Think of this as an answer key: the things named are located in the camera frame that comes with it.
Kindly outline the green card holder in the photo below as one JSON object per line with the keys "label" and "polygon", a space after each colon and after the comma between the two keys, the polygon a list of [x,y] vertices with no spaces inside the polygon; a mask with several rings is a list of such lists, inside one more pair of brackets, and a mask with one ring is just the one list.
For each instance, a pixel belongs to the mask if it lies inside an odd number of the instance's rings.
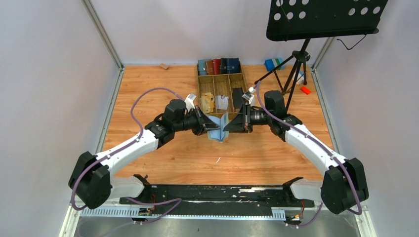
{"label": "green card holder", "polygon": [[225,126],[229,123],[229,113],[224,113],[220,118],[216,116],[208,116],[211,121],[216,123],[219,128],[207,133],[208,139],[223,143],[229,136],[229,131],[224,131]]}

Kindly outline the grey credit card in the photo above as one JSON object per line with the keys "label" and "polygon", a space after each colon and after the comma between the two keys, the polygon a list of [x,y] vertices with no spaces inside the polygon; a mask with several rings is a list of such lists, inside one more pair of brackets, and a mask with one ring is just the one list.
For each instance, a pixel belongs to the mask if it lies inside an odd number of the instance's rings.
{"label": "grey credit card", "polygon": [[226,95],[216,95],[215,107],[217,110],[228,110],[229,97]]}

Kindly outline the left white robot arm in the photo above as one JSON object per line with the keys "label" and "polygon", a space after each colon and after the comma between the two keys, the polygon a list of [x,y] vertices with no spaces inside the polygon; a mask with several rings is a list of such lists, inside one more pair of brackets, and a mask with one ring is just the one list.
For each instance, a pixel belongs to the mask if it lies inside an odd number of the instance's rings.
{"label": "left white robot arm", "polygon": [[133,137],[104,152],[79,156],[68,182],[71,202],[78,196],[84,207],[96,209],[109,199],[136,198],[145,188],[143,182],[136,177],[115,178],[116,173],[171,141],[176,132],[191,130],[200,136],[219,128],[192,99],[173,99],[163,113]]}

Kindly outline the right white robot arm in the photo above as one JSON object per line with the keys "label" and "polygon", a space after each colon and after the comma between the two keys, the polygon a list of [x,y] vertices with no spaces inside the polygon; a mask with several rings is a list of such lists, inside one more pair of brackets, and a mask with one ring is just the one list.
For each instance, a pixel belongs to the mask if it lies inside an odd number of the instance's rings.
{"label": "right white robot arm", "polygon": [[253,105],[254,88],[241,96],[237,115],[224,127],[232,133],[251,133],[255,125],[267,125],[282,141],[299,150],[322,174],[322,181],[297,177],[284,183],[294,199],[323,203],[334,214],[346,210],[360,215],[361,202],[369,198],[362,162],[348,159],[326,146],[296,116],[287,113],[283,95],[277,90],[264,94],[264,106]]}

